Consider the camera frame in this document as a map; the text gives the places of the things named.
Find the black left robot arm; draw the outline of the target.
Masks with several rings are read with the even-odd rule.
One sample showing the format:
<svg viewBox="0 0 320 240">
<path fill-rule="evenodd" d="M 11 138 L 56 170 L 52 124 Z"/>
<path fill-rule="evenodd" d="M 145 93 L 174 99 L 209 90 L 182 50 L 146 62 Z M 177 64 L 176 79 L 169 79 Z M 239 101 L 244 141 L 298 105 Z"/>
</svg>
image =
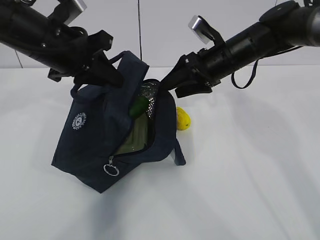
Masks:
<svg viewBox="0 0 320 240">
<path fill-rule="evenodd" d="M 49 16 L 33 9 L 33 0 L 0 2 L 0 42 L 49 68 L 48 78 L 72 77 L 78 85 L 120 88 L 124 77 L 105 52 L 113 36 L 69 26 L 86 6 L 81 0 L 61 0 Z"/>
</svg>

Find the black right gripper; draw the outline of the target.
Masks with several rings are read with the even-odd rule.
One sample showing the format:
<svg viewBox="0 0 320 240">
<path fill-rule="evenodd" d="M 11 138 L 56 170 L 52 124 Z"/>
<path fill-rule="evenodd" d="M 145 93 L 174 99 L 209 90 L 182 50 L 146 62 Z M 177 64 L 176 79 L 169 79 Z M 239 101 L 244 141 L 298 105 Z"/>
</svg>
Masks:
<svg viewBox="0 0 320 240">
<path fill-rule="evenodd" d="M 200 57 L 191 52 L 179 58 L 174 68 L 160 81 L 158 90 L 163 92 L 175 89 L 178 98 L 185 98 L 210 94 L 212 88 L 219 84 L 221 80 L 210 76 Z"/>
</svg>

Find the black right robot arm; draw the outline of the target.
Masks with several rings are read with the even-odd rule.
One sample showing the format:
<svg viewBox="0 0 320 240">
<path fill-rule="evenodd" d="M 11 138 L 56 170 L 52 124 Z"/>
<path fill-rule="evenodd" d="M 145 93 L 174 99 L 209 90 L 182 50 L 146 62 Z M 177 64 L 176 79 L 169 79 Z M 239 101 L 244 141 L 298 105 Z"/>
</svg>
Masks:
<svg viewBox="0 0 320 240">
<path fill-rule="evenodd" d="M 209 94 L 227 76 L 237 89 L 235 72 L 253 64 L 247 88 L 257 74 L 259 60 L 320 45 L 320 2 L 306 0 L 304 5 L 288 0 L 266 11 L 259 20 L 240 33 L 224 40 L 200 15 L 188 24 L 209 49 L 182 55 L 161 80 L 159 91 L 174 90 L 178 98 Z"/>
</svg>

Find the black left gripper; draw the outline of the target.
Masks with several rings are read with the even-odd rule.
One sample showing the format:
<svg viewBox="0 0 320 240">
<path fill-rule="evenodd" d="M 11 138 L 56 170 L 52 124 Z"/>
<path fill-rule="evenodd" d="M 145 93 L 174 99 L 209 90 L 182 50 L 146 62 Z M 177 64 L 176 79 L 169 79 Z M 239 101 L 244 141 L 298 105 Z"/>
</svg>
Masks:
<svg viewBox="0 0 320 240">
<path fill-rule="evenodd" d="M 84 33 L 73 40 L 71 46 L 54 55 L 55 66 L 50 66 L 48 78 L 59 82 L 62 78 L 73 77 L 75 85 L 120 88 L 124 77 L 113 64 L 124 56 L 124 52 L 108 59 L 104 52 L 111 49 L 112 43 L 113 36 L 104 30 L 92 35 Z"/>
</svg>

